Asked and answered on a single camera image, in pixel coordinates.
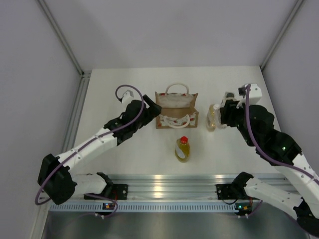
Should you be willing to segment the white-capped yellow bottle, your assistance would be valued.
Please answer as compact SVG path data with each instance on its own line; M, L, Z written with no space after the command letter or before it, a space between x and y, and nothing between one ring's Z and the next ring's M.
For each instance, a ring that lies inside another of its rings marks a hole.
M221 105L219 104L215 104L213 106L213 113L214 113L214 120L215 120L215 125L218 129L225 129L227 128L227 125L226 124L222 124L221 122L221 112L220 112L220 109L221 109Z
M213 132L216 129L214 105L209 106L207 116L206 116L206 127L207 127L207 130L210 132Z

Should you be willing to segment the burlap watermelon print canvas bag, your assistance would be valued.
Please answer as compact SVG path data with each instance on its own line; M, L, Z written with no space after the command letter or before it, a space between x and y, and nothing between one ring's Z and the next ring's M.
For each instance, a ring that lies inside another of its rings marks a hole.
M172 86L183 86L184 92L170 92ZM167 86L165 92L155 93L156 104L161 106L161 113L156 117L157 129L196 128L199 112L195 108L198 94L191 94L189 87L183 83Z

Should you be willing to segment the red-capped yellow bottle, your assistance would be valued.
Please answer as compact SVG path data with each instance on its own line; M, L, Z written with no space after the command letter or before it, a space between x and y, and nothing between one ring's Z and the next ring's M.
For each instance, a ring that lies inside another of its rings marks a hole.
M179 162L188 162L190 155L190 144L186 136L182 136L176 141L174 152Z

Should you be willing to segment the grey-capped clear bottle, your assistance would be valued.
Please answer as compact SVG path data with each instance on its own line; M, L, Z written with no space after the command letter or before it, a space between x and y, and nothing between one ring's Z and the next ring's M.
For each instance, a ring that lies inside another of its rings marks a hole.
M225 103L227 100L236 100L235 94L233 92L226 92L222 101Z

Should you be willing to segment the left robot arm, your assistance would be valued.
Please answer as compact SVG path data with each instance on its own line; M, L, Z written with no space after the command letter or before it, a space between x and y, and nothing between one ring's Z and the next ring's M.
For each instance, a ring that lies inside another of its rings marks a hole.
M161 106L147 95L142 100L127 100L126 110L119 117L108 121L95 135L77 147L58 156L44 157L38 176L38 184L57 205L73 196L94 195L107 199L112 195L113 183L104 173L75 175L72 170L84 165L102 153L131 138L161 113Z

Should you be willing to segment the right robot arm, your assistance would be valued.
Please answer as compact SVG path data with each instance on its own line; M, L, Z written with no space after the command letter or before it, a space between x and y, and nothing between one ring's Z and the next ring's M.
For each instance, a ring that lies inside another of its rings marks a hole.
M261 105L226 99L219 109L222 124L239 130L248 146L297 190L292 194L241 172L232 182L239 199L260 199L285 212L308 234L319 235L319 176L294 139L274 128L274 115Z

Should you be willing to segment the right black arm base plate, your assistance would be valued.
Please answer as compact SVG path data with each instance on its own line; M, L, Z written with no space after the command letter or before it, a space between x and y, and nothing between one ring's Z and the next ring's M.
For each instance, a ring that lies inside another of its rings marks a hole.
M232 184L216 184L215 187L218 200L236 202L239 199L232 188Z

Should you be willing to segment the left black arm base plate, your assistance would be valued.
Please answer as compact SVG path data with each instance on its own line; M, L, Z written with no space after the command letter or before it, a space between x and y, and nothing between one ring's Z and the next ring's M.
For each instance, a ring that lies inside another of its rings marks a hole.
M117 200L127 200L128 195L128 184L113 184L107 185L106 188L100 194L86 194L84 195L85 200L106 200L111 199Z

